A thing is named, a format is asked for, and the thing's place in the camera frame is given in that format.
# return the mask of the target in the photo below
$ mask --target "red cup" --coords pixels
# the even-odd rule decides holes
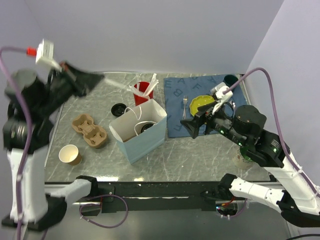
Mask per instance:
[[[138,90],[140,92],[144,93],[147,90],[147,88],[148,88],[150,83],[146,82],[146,81],[141,81],[141,82],[139,82],[139,84],[140,84],[140,86],[139,86]],[[133,96],[134,96],[134,102],[135,102],[136,106],[138,106],[140,104],[143,104],[144,102],[148,101],[147,98],[144,98],[144,97],[141,97],[141,96],[138,96],[138,95],[135,95],[135,94],[133,94]],[[154,98],[154,91],[153,90],[150,92],[149,97],[150,97],[150,99]]]

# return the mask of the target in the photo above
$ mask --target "black cup lid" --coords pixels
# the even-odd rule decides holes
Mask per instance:
[[[117,103],[112,106],[111,113],[116,117],[120,117],[121,115],[123,115],[125,113],[126,108],[127,108],[127,106],[125,104]]]
[[[145,130],[151,128],[154,124],[153,123],[147,123],[146,125],[144,125],[142,128],[141,128],[141,133],[143,133]]]

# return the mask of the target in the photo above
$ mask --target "yellow plate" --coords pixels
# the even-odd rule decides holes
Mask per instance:
[[[196,98],[192,99],[190,103],[190,113],[192,116],[195,116],[195,114],[198,112],[198,107],[211,104],[215,100],[212,96],[209,95],[200,95]]]

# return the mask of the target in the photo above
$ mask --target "gray countertop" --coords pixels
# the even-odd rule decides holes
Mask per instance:
[[[152,73],[117,72],[105,75],[126,85],[149,82],[152,77]],[[159,73],[159,84],[153,98],[165,109],[164,78],[204,75]],[[93,176],[98,181],[219,181],[226,173],[235,174],[247,181],[269,180],[268,173],[257,164],[249,170],[237,168],[232,158],[238,146],[219,134],[199,136],[196,139],[166,136],[164,144],[130,165],[109,130],[109,123],[115,119],[111,107],[116,103],[135,106],[131,92],[102,81],[86,98],[72,97],[64,104],[47,157],[46,182],[72,182],[79,175]],[[73,119],[83,113],[91,115],[94,123],[107,131],[108,141],[104,147],[89,147],[83,136],[72,129]],[[67,144],[79,148],[83,157],[80,164],[70,166],[59,160],[59,151]]]

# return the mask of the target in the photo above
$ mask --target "white paper bag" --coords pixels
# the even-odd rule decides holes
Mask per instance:
[[[132,110],[135,113],[129,110],[109,124],[110,131],[115,137],[118,147],[130,164],[135,163],[144,155],[163,144],[167,127],[167,113],[154,99],[135,106]],[[140,133],[142,127],[147,123],[138,124],[136,127],[135,125],[143,121],[152,121],[156,122],[156,124]]]

